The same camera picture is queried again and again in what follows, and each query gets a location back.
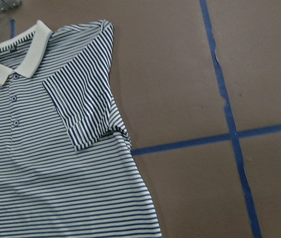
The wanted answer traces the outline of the blue white striped polo shirt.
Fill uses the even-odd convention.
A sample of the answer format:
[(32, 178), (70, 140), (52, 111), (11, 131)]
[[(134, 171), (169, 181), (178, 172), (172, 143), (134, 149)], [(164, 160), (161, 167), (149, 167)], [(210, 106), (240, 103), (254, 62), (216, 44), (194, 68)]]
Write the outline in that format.
[(0, 43), (0, 238), (159, 238), (109, 83), (113, 25)]

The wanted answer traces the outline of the brown paper table cover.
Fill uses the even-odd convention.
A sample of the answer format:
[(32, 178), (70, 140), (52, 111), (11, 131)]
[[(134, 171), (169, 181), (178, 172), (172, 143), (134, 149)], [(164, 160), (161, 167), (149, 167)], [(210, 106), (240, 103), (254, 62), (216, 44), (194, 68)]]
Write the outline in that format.
[(0, 42), (99, 19), (163, 236), (281, 238), (281, 0), (25, 0)]

